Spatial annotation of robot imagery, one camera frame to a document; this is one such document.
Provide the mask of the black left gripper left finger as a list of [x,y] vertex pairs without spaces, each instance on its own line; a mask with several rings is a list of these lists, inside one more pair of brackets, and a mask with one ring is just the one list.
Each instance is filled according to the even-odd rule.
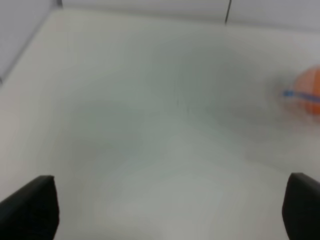
[[2,240],[53,240],[60,223],[55,177],[41,175],[0,202]]

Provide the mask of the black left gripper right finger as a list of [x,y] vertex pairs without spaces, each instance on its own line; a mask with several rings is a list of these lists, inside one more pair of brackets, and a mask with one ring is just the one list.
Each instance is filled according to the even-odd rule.
[[319,240],[320,183],[303,173],[292,173],[285,189],[282,219],[290,240]]

